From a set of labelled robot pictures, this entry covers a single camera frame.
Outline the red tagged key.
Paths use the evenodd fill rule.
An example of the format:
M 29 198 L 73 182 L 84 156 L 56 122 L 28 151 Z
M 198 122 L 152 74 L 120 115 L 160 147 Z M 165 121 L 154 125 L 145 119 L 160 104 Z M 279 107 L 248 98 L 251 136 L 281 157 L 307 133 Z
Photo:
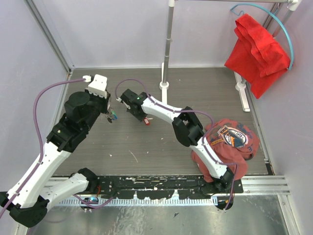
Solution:
M 144 123 L 145 123 L 145 125 L 147 125 L 147 126 L 149 126 L 150 125 L 150 123 L 151 123 L 151 120 L 153 120 L 153 118 L 152 117 L 145 117 L 144 118 Z

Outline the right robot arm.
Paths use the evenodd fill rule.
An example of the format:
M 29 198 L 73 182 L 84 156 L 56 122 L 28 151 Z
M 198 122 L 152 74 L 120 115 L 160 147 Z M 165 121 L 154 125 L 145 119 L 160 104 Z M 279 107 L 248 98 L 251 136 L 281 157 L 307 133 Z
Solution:
M 234 173 L 211 148 L 196 111 L 188 106 L 184 109 L 173 107 L 146 92 L 136 94 L 130 89 L 123 92 L 117 101 L 123 103 L 127 107 L 127 112 L 139 121 L 143 121 L 147 115 L 153 115 L 171 124 L 177 141 L 191 148 L 204 163 L 213 179 L 215 189 L 221 193 L 231 189 Z

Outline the metal keyring with keys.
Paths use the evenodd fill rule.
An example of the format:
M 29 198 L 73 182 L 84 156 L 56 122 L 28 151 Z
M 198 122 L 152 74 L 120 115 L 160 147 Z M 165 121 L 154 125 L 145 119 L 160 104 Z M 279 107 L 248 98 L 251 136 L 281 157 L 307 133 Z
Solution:
M 111 98 L 108 99 L 107 103 L 106 119 L 109 123 L 112 123 L 114 120 L 117 120 L 117 115 L 114 109 L 111 107 Z

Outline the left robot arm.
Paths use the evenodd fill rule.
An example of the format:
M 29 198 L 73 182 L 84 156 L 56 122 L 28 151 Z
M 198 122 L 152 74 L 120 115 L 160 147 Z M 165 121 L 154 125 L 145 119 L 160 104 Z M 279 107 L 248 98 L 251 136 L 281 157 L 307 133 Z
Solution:
M 32 228 L 64 199 L 80 192 L 97 191 L 98 177 L 87 168 L 51 188 L 44 187 L 61 163 L 87 137 L 97 118 L 108 113 L 110 101 L 110 93 L 96 95 L 83 91 L 69 96 L 64 103 L 64 114 L 46 138 L 43 153 L 14 187 L 0 194 L 0 205 L 16 222 Z

